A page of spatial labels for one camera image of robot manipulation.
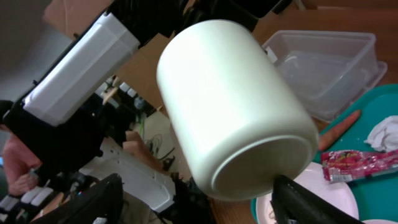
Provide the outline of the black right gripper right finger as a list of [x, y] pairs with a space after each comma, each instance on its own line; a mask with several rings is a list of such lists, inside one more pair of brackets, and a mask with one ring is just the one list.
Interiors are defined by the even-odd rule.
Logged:
[[271, 205], [278, 224], [362, 224], [285, 175], [275, 178]]

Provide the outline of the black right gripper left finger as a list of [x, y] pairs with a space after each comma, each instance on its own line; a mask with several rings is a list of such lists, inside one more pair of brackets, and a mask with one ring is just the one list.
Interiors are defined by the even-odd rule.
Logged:
[[107, 223], [119, 223], [122, 209], [122, 179], [118, 174], [111, 174], [33, 224], [84, 224], [93, 223], [97, 218], [105, 218]]

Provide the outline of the white cup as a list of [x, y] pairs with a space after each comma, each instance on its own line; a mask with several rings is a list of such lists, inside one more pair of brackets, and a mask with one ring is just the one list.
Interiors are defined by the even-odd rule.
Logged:
[[225, 20], [177, 34], [157, 83], [194, 181], [224, 201], [268, 194], [296, 178], [318, 149], [318, 130], [252, 34]]

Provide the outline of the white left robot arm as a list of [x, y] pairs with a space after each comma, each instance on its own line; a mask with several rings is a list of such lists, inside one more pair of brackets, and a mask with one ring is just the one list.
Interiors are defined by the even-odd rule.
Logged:
[[102, 151], [104, 131], [82, 109], [96, 89], [155, 35], [170, 36], [185, 1], [115, 1], [17, 101], [1, 123], [40, 160], [38, 185], [1, 202], [3, 223], [117, 223], [128, 192], [163, 222], [183, 223], [185, 185], [124, 152]]

